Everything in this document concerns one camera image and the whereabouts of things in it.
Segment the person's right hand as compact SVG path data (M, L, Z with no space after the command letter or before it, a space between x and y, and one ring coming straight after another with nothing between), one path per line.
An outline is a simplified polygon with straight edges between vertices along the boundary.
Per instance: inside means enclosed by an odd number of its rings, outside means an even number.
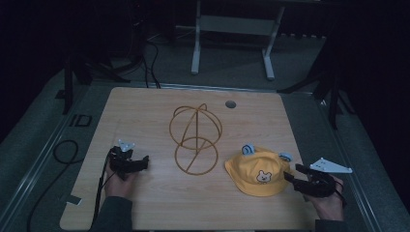
M343 181L334 177L336 182L336 191L323 198L317 198L307 195L307 199L312 203L320 219L344 221L343 212Z

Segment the person's left hand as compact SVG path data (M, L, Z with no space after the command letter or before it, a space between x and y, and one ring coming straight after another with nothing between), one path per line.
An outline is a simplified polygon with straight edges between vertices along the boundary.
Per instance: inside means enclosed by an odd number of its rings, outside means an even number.
M106 197L123 197L127 199L132 198L132 194L135 186L135 179L137 173L131 173L127 175L125 180L122 180L117 174L115 174L110 166L105 169L106 181L104 185L104 191Z

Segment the white metal desk frame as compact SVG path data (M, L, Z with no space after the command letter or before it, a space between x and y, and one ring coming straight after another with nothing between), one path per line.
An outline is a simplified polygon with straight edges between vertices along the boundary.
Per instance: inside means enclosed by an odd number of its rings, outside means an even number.
M278 35L278 29L285 11L285 7L278 8L275 19L242 18L232 16L210 15L201 12L201 0L196 0L194 48L191 60L190 72L199 74L201 55L201 33L219 32L231 34L245 34L267 36L269 42L261 50L266 77L268 80L275 79L274 68L271 61L273 46Z

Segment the yellow bear hat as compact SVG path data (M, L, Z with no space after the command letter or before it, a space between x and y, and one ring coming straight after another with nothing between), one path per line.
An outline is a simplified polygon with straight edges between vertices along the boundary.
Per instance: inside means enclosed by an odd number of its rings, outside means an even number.
M290 173L292 156L246 144L241 152L224 163L235 186L243 193L268 197L284 191L288 182L284 173Z

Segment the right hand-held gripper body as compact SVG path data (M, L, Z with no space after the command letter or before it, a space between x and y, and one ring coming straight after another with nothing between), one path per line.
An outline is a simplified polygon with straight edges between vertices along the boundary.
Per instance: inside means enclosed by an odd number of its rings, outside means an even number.
M351 174L353 172L351 167L324 158L320 158L307 167L311 169L311 174L306 175L307 189L304 194L321 198L328 197L336 191L336 182L332 174Z

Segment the black tripod stand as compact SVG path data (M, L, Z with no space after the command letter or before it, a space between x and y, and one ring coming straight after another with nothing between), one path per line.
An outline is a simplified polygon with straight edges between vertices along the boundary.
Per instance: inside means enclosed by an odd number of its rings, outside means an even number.
M73 106L73 74L75 74L80 83L89 85L92 82L90 69L95 70L98 73L101 73L104 77L116 82L129 83L127 79L119 76L113 69L109 69L106 66L97 63L85 55L76 54L69 56L65 60L64 66L64 115L68 114Z
M336 130L338 101L341 101L350 113L353 113L353 110L340 97L341 69L335 50L328 44L324 44L319 51L306 78L289 87L279 89L278 93L291 94L313 82L317 82L312 92L317 101L324 101L327 96L330 96L328 121L332 128Z

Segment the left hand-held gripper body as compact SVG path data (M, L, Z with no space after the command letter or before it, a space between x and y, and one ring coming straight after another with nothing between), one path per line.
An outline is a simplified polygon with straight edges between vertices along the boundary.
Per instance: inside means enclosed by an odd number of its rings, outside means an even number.
M134 146L134 143L119 139L118 145L108 152L110 169L122 180L126 180L129 173L136 172L139 168L139 163L132 160Z

